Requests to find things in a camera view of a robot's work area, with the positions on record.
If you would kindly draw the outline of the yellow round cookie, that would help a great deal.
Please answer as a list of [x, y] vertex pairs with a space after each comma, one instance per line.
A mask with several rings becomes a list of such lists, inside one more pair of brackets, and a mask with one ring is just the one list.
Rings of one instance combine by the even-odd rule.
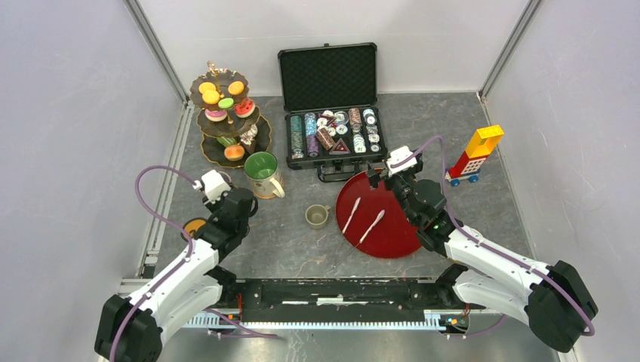
[[232, 96], [237, 96], [245, 90], [245, 84], [242, 81], [234, 81], [229, 84], [228, 92]]

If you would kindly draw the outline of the red frosted donut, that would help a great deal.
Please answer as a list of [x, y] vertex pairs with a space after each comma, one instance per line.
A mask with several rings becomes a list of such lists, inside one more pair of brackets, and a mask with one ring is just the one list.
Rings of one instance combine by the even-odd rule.
[[250, 117], [255, 109], [256, 103], [250, 98], [246, 98], [234, 106], [234, 112], [239, 118]]

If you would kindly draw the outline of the orange peach bun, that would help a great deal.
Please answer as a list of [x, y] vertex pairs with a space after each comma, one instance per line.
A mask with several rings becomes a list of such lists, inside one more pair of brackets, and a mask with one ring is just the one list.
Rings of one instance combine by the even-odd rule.
[[239, 144], [227, 146], [223, 151], [226, 160], [235, 162], [240, 161], [245, 156], [245, 148]]

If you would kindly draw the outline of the chocolate cake slice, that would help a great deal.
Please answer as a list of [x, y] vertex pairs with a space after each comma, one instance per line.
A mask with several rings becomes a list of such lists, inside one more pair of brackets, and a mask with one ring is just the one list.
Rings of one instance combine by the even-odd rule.
[[252, 139], [242, 138], [241, 145], [245, 149], [245, 154], [249, 157], [255, 152], [257, 141], [254, 138]]

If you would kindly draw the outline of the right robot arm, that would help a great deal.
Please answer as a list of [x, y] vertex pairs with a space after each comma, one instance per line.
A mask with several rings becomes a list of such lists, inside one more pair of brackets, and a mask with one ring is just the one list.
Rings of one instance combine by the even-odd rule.
[[527, 258], [464, 225], [454, 217], [441, 183], [416, 179], [421, 168], [422, 162], [412, 158], [369, 167], [365, 174], [371, 188], [384, 186], [392, 193], [423, 248], [454, 261], [454, 277], [435, 289], [441, 305], [489, 307], [521, 321], [541, 342], [563, 353], [581, 336], [594, 336], [598, 307], [573, 265]]

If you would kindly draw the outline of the orange waffle biscuit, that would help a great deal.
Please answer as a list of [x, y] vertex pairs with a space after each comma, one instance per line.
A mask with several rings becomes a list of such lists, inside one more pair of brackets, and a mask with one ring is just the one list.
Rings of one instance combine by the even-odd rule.
[[217, 89], [215, 84], [209, 81], [205, 81], [198, 86], [198, 91], [201, 94], [204, 94], [205, 92], [208, 92], [208, 91], [216, 91], [216, 90]]

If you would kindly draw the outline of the green macaron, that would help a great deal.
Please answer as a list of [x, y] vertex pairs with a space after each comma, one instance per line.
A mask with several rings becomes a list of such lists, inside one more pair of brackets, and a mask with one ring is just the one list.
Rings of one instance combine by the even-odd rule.
[[232, 97], [225, 97], [221, 98], [217, 105], [223, 110], [232, 109], [235, 106], [235, 101]]

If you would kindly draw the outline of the white striped donut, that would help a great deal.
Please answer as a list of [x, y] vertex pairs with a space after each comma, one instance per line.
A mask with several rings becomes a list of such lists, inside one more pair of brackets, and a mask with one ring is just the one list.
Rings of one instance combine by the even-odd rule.
[[258, 133], [258, 128], [256, 124], [252, 124], [249, 129], [241, 135], [241, 141], [245, 144], [252, 144], [255, 140], [255, 137]]

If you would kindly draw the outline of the orange round biscuit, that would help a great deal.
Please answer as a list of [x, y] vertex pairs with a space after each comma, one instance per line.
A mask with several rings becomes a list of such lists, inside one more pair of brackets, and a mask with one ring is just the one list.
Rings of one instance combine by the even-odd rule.
[[220, 101], [220, 94], [217, 90], [206, 90], [202, 93], [202, 100], [205, 104], [215, 105]]

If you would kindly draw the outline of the white rectangular pastry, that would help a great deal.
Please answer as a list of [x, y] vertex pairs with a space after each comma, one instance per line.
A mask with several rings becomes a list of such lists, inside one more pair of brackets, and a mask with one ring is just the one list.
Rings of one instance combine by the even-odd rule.
[[224, 148], [234, 146], [238, 143], [235, 137], [218, 137], [217, 142]]

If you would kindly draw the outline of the green bowl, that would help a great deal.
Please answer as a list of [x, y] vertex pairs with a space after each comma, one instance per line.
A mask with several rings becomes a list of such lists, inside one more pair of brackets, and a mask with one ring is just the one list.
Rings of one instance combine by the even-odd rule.
[[255, 152], [245, 161], [244, 171], [256, 197], [271, 199], [285, 196], [284, 179], [274, 154]]

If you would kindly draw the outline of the red round tray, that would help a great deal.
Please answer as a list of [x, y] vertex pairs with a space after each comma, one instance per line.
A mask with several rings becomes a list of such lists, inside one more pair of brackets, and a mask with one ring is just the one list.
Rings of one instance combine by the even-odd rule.
[[[361, 198], [361, 203], [344, 235], [349, 243], [347, 250], [358, 250], [378, 259], [398, 259], [422, 248], [416, 236], [417, 228], [406, 220], [394, 194], [385, 190], [382, 183], [377, 189], [371, 190], [365, 172], [358, 173], [346, 181], [337, 196], [335, 218], [338, 229], [345, 225], [358, 197]], [[382, 209], [386, 211], [382, 220], [365, 241], [356, 246], [359, 238]]]

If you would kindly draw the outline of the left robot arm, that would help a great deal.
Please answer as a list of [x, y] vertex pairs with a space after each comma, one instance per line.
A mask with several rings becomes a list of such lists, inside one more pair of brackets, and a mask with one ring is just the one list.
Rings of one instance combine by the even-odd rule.
[[236, 285], [214, 274], [247, 236], [248, 220], [256, 212], [253, 192], [228, 191], [167, 268], [128, 296], [106, 300], [95, 352], [109, 361], [156, 361], [168, 340], [198, 313], [214, 304], [233, 304]]

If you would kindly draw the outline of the beige purple mug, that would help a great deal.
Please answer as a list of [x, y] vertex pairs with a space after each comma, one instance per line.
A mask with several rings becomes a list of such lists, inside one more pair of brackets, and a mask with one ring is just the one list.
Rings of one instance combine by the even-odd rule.
[[232, 183], [232, 178], [228, 173], [219, 171], [219, 174], [225, 179], [227, 183]]

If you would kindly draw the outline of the pink frosted donut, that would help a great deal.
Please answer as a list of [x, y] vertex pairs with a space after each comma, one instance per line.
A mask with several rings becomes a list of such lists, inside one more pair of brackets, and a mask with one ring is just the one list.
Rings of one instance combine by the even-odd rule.
[[208, 109], [205, 110], [206, 119], [212, 122], [225, 121], [227, 119], [227, 116], [228, 116], [228, 112], [226, 110], [219, 110], [219, 111], [211, 111]]

